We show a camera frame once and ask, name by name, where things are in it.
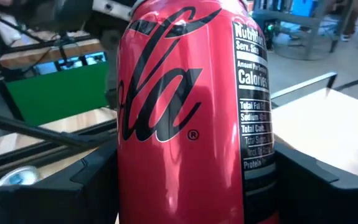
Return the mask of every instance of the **green panel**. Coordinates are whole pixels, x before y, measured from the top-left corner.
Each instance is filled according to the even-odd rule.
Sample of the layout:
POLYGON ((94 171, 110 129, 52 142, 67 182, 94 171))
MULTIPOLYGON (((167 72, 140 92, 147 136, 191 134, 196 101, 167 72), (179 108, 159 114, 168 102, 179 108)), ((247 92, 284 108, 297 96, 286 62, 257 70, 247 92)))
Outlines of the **green panel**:
POLYGON ((26 123, 40 125, 107 105, 107 63, 64 70, 7 84, 26 123))

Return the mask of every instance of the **nutrition facts label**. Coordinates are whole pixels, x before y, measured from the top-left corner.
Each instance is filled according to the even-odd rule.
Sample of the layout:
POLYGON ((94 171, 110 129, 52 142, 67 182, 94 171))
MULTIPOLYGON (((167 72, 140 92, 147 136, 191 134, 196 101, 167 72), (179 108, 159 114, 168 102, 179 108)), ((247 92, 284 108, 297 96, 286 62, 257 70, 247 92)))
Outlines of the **nutrition facts label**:
POLYGON ((252 191, 271 184, 275 170, 267 52, 258 29, 233 22, 233 34, 243 178, 252 191))

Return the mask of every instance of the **silver can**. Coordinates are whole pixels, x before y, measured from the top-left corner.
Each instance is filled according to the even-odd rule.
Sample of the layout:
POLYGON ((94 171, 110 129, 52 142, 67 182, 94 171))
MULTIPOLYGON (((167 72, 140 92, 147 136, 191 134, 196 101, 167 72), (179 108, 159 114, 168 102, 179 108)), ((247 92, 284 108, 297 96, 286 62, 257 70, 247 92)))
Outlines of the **silver can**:
POLYGON ((32 185, 40 181, 40 174, 36 167, 25 166, 15 169, 0 179, 0 186, 32 185))

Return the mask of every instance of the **red soda can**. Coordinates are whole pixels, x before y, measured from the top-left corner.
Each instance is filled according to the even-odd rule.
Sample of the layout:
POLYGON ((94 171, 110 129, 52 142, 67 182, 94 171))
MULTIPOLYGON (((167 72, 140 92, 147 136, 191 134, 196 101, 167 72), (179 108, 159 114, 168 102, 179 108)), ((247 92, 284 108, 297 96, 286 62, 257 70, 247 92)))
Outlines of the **red soda can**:
POLYGON ((278 223, 265 38, 245 1, 132 12, 118 53, 120 222, 278 223))

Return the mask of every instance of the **registered trademark symbol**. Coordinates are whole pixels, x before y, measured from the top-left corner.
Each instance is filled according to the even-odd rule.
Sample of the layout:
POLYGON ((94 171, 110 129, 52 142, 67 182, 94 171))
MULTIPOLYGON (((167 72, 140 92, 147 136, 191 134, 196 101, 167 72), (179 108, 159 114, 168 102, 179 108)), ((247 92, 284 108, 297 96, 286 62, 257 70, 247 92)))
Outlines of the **registered trademark symbol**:
POLYGON ((187 137, 190 139, 190 140, 197 140, 198 137, 199 137, 199 133, 197 130, 190 130, 188 133, 187 133, 187 137))

